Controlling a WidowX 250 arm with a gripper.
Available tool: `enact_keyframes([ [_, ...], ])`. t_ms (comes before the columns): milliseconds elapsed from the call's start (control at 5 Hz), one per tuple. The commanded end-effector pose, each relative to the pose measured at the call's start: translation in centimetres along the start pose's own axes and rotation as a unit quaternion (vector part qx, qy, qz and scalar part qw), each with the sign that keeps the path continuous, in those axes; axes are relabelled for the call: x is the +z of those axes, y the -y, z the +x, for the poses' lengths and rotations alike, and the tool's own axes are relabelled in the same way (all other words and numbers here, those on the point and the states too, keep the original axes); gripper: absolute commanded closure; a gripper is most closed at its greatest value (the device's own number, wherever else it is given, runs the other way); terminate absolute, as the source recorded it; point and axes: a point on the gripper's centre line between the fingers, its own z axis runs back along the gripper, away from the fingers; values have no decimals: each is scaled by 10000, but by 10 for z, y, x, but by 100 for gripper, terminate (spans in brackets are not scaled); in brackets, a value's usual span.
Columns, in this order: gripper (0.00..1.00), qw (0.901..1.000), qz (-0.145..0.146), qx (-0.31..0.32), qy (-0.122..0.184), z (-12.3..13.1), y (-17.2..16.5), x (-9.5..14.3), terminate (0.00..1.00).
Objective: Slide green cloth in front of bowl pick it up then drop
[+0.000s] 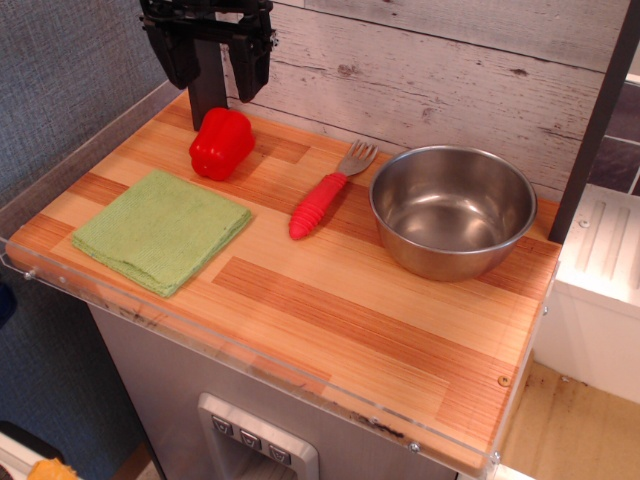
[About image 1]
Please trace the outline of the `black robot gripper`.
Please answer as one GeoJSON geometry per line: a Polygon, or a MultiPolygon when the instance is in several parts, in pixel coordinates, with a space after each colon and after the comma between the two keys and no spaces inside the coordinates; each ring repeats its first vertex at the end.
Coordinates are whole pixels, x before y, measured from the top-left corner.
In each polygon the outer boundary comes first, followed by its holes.
{"type": "Polygon", "coordinates": [[[194,38],[228,41],[241,102],[269,81],[272,1],[141,1],[144,30],[168,80],[185,89],[200,75],[194,38]]]}

